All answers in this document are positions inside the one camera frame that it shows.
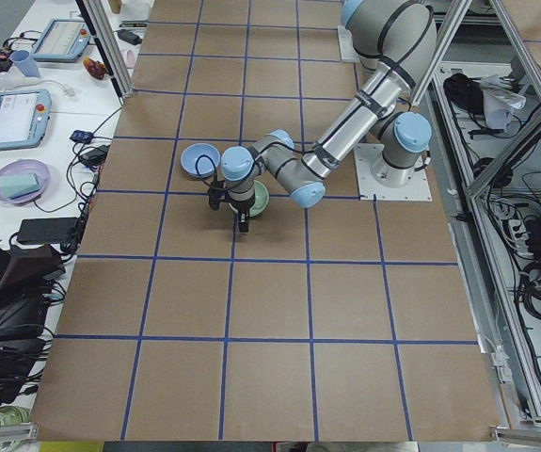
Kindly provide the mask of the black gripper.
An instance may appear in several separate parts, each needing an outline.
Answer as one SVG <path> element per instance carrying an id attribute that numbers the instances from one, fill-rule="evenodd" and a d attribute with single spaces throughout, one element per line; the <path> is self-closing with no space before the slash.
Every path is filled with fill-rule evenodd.
<path id="1" fill-rule="evenodd" d="M 254 181 L 228 181 L 227 200 L 237 213 L 237 225 L 240 233 L 249 232 L 249 211 L 256 201 Z"/>

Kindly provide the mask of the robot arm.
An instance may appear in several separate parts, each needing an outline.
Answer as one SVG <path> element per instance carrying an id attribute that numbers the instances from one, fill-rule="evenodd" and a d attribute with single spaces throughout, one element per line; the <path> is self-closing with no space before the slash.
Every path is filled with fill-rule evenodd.
<path id="1" fill-rule="evenodd" d="M 229 205 L 242 233 L 253 215 L 257 177 L 270 174 L 291 200 L 311 208 L 325 196 L 326 178 L 367 134 L 383 145 L 371 165 L 380 185 L 404 186 L 419 170 L 431 125 L 422 114 L 400 111 L 396 104 L 429 72 L 437 42 L 434 11 L 420 1 L 346 1 L 341 24 L 367 78 L 341 89 L 341 97 L 352 99 L 327 129 L 307 150 L 296 149 L 289 134 L 276 129 L 221 154 L 208 204 L 214 210 Z"/>

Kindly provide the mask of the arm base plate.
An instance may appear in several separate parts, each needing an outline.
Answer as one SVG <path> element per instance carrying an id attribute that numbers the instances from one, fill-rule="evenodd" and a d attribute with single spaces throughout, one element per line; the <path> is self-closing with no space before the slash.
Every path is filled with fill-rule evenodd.
<path id="1" fill-rule="evenodd" d="M 353 46 L 352 34 L 343 25 L 337 27 L 340 57 L 343 62 L 356 63 L 359 61 L 358 54 Z"/>
<path id="2" fill-rule="evenodd" d="M 426 170 L 417 158 L 409 169 L 396 169 L 383 159 L 382 144 L 359 143 L 354 148 L 359 197 L 364 201 L 430 202 Z"/>

